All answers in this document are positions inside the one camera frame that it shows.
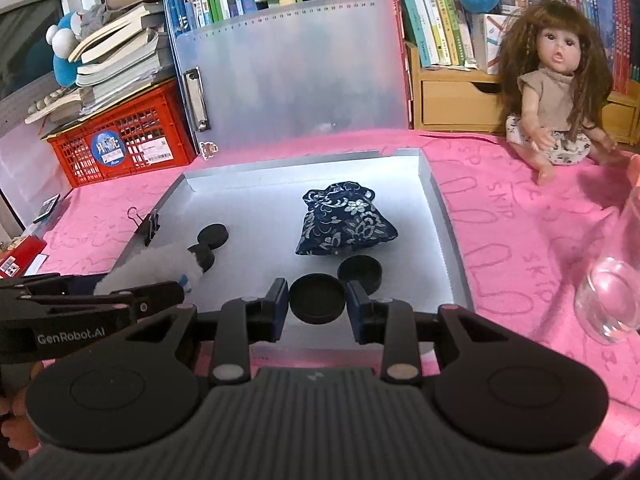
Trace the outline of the person's left hand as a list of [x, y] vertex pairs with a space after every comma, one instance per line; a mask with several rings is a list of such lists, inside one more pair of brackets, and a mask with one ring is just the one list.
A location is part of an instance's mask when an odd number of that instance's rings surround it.
[[18, 452], [31, 453], [40, 445], [27, 416], [26, 392], [43, 369], [41, 361], [1, 367], [1, 434]]

